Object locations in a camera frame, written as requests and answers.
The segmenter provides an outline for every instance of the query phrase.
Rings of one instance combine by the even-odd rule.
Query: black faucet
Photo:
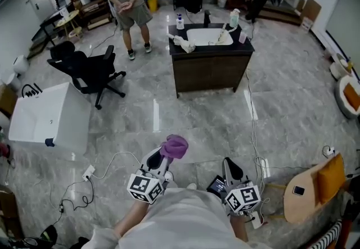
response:
[[[34,86],[39,90],[39,91],[37,91],[34,87],[32,87],[30,84],[25,84],[23,87],[22,87],[22,90],[21,90],[21,95],[22,95],[22,97],[24,97],[24,89],[25,89],[25,87],[30,87],[30,91],[29,92],[26,92],[25,93],[25,95],[26,96],[28,96],[28,97],[30,97],[30,96],[32,96],[32,95],[37,95],[37,94],[39,94],[39,93],[43,93],[43,91],[40,89],[40,87],[38,87],[37,86],[37,84],[36,83],[34,83]]]
[[[210,21],[210,11],[209,10],[205,10],[204,12],[204,28],[208,28],[209,27],[209,23],[211,23]]]

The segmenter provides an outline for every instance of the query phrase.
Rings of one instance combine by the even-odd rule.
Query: gray shorts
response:
[[[132,8],[128,12],[123,12],[121,14],[116,13],[116,19],[118,19],[120,30],[124,30],[133,26],[134,22],[136,22],[138,26],[147,24],[152,19],[152,16],[150,10],[144,3]]]

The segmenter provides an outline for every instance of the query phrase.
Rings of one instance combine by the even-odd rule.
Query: black and white cube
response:
[[[247,211],[255,207],[261,200],[258,186],[233,189],[225,198],[235,213]]]
[[[131,174],[127,190],[134,199],[153,204],[164,188],[156,178]]]

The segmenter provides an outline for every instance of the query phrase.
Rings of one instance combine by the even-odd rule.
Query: bathtub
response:
[[[11,118],[9,140],[55,152],[84,154],[90,111],[91,104],[69,82],[36,96],[19,98]]]

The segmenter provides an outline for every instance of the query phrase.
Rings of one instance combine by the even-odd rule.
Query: black countertop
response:
[[[222,28],[223,23],[210,23],[209,28]],[[169,33],[172,35],[177,35],[182,37],[184,40],[187,39],[186,31],[189,29],[198,29],[204,28],[203,24],[185,24],[183,30],[177,30],[176,25],[169,25]],[[233,55],[251,55],[255,49],[251,45],[249,39],[247,38],[244,44],[239,42],[239,37],[242,29],[240,26],[236,30],[230,32],[233,43],[231,45],[212,45],[212,46],[196,46],[195,50],[191,53],[186,53],[181,46],[175,45],[171,39],[169,39],[169,51],[172,57],[201,57],[201,56],[233,56]]]

